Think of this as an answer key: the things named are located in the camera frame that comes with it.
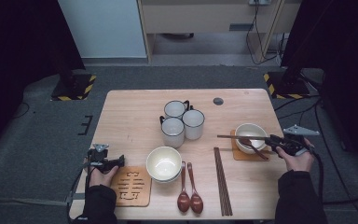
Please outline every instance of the human hand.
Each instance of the human hand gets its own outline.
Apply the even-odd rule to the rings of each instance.
[[[305,139],[305,143],[309,146],[310,141],[308,139]],[[306,171],[309,172],[310,168],[312,167],[314,158],[313,156],[308,152],[304,152],[299,156],[290,156],[281,147],[276,147],[278,154],[284,159],[286,162],[286,168],[288,171],[294,170],[294,171]]]
[[[103,174],[100,170],[95,169],[93,167],[91,172],[91,179],[89,181],[89,186],[100,186],[105,185],[107,187],[110,187],[110,183],[112,182],[113,176],[116,174],[118,170],[118,166],[113,167],[112,170],[110,170],[108,173]]]

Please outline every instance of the wall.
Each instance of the wall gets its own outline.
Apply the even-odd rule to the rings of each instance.
[[[59,0],[82,58],[146,58],[136,0]]]

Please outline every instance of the power outlet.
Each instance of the power outlet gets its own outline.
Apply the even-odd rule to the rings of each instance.
[[[271,0],[249,0],[249,5],[268,6],[271,5]]]

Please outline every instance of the mug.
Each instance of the mug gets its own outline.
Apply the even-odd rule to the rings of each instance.
[[[202,136],[203,123],[205,121],[205,116],[202,112],[191,106],[183,115],[182,121],[185,124],[186,138],[196,140]]]
[[[185,124],[178,118],[159,117],[164,145],[177,148],[185,142]]]
[[[167,118],[181,119],[183,114],[190,108],[190,102],[188,100],[170,101],[164,106],[164,113]]]

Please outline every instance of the bowl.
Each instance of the bowl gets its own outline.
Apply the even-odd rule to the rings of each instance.
[[[235,130],[235,135],[268,137],[266,131],[264,131],[263,128],[253,123],[243,123],[242,125],[238,126],[238,128]],[[254,146],[257,150],[261,150],[266,146],[266,142],[264,140],[251,139],[250,141],[252,142],[252,146]],[[240,142],[240,139],[236,139],[235,143],[241,151],[247,154],[255,154],[254,150],[251,147],[243,145]]]
[[[146,170],[158,182],[171,182],[181,173],[182,157],[173,147],[155,148],[147,156]]]

